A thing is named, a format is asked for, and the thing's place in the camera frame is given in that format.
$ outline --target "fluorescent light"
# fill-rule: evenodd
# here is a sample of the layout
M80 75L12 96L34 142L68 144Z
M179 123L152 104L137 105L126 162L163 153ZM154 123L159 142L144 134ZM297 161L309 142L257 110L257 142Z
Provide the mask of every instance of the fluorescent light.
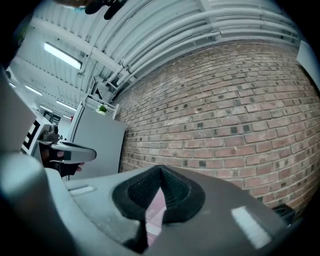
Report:
M68 63L69 65L73 66L77 70L81 69L82 62L80 62L79 60L70 56L68 53L64 52L63 50L60 50L59 48L53 46L51 43L45 42L44 43L44 50L46 50L48 53L56 56L60 60Z
M35 89L31 88L30 86L26 85L25 87L26 87L28 90L30 90L30 91L32 91L32 92L34 92L34 93L36 93L36 94L38 94L38 95L42 96L42 93L41 93L41 92L39 92L39 91L37 91L37 90L35 90Z
M51 109L49 109L49 108L46 108L45 106L42 106L42 105L40 105L40 108L43 108L44 110L46 110L46 111L49 111L49 112L53 112Z
M60 105L62 105L62 106L65 106L66 108L71 109L71 110L73 110L73 111L77 111L74 107L68 106L68 105L62 103L62 102L59 101L59 100L56 100L56 103L58 103L58 104L60 104Z

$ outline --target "wall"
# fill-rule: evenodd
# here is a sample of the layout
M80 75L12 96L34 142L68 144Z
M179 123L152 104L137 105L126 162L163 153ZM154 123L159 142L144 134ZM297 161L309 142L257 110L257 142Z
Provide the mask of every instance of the wall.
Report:
M59 130L59 135L62 135L63 139L68 137L70 125L71 125L71 120L62 116L58 124L58 130Z
M156 69L116 101L128 127L121 169L182 167L303 209L319 184L320 100L297 53L239 41Z

